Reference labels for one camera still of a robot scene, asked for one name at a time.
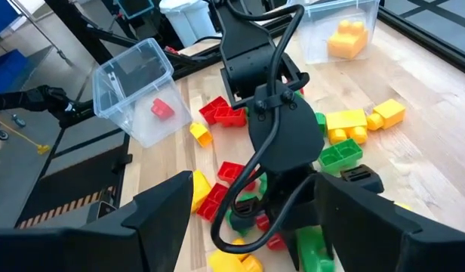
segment yellow cable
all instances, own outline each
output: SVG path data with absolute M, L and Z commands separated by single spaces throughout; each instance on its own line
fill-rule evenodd
M 48 152 L 50 150 L 50 146 L 48 145 L 41 145 L 41 144 L 37 144 L 35 143 L 34 141 L 32 141 L 31 139 L 29 139 L 27 136 L 19 133 L 18 131 L 12 129 L 12 127 L 10 127 L 9 125 L 6 125 L 4 124 L 1 120 L 0 120 L 0 124 L 2 126 L 4 126 L 5 128 L 9 129 L 10 131 L 12 131 L 13 133 L 15 133 L 16 135 L 22 137 L 23 139 L 25 139 L 26 141 L 30 142 L 31 144 L 35 145 L 37 148 L 38 148 L 38 154 L 42 155 L 46 152 Z

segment clear plastic bin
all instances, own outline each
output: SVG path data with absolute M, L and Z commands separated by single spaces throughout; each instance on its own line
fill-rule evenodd
M 310 2 L 311 0 L 291 0 L 288 3 L 289 5 L 301 4 L 305 6 L 305 14 L 298 27 L 298 32 L 306 63 L 358 60 L 365 59 L 368 56 L 377 20 L 379 0 L 337 0 L 329 2 L 322 0 L 312 4 Z M 361 23 L 366 29 L 367 32 L 363 35 L 364 40 L 366 39 L 365 46 L 357 47 L 361 48 L 360 50 L 352 50 L 351 48 L 354 47 L 334 44 L 329 41 L 339 30 L 342 21 L 350 23 L 347 28 L 343 28 L 347 29 L 347 32 L 355 29 L 352 26 L 359 26 L 358 23 Z
M 110 119 L 142 146 L 152 146 L 192 121 L 173 72 L 157 42 L 143 40 L 94 72 L 95 114 Z

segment wooden table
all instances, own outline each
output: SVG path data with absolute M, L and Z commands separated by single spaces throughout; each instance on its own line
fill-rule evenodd
M 201 42 L 182 52 L 194 54 L 215 44 Z M 465 231 L 465 75 L 380 21 L 373 45 L 367 60 L 322 65 L 304 63 L 297 36 L 286 51 L 309 73 L 305 99 L 316 111 L 362 108 L 370 113 L 389 98 L 407 107 L 402 124 L 369 133 L 361 162 L 382 177 L 383 197 Z M 195 121 L 205 122 L 198 112 L 203 105 L 218 95 L 226 97 L 222 66 L 218 63 L 176 82 Z M 245 164 L 251 157 L 246 127 L 214 125 L 210 130 L 214 144 L 207 148 L 195 142 L 187 127 L 149 149 L 131 139 L 128 152 L 134 160 L 125 171 L 121 205 L 184 169 L 201 170 L 214 185 L 223 161 Z M 225 223 L 221 233 L 226 241 L 237 237 Z M 211 270 L 206 257 L 214 250 L 210 223 L 191 215 L 176 271 Z M 263 247 L 254 254 L 266 272 L 294 271 L 286 251 Z

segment floor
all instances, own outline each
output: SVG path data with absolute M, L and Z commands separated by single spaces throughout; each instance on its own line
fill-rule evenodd
M 112 22 L 112 17 L 100 0 L 92 0 L 82 7 L 82 12 L 99 26 L 108 27 Z M 386 7 L 465 50 L 465 0 L 386 0 Z M 24 88 L 51 85 L 63 88 L 73 99 L 76 99 L 80 93 L 82 93 L 80 100 L 91 99 L 91 74 L 96 63 L 90 54 L 56 15 L 46 16 L 38 24 L 63 50 L 71 63 L 62 60 L 53 49 L 31 75 Z M 119 35 L 123 34 L 117 25 L 113 31 Z M 0 42 L 0 55 L 17 48 L 22 54 L 29 56 L 49 45 L 50 43 L 33 25 L 27 23 Z M 106 43 L 106 46 L 113 54 L 124 50 L 117 45 Z M 39 144 L 54 145 L 60 128 L 53 116 L 25 110 L 11 110 L 10 113 L 18 114 L 26 121 L 27 126 L 19 130 L 21 133 Z M 7 113 L 0 113 L 0 118 L 17 128 Z M 115 128 L 108 120 L 89 119 L 67 129 L 57 151 Z M 123 137 L 123 133 L 116 134 L 85 149 L 54 159 L 47 175 L 117 147 L 122 144 Z M 11 134 L 8 141 L 0 141 L 0 227 L 14 226 L 46 158 L 46 155 L 38 155 L 33 145 L 15 134 Z

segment plastic bin lid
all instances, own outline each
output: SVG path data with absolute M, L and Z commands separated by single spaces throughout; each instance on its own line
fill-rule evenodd
M 162 0 L 159 3 L 160 12 L 163 14 L 170 12 L 181 12 L 188 8 L 194 8 L 198 3 L 205 3 L 202 0 Z

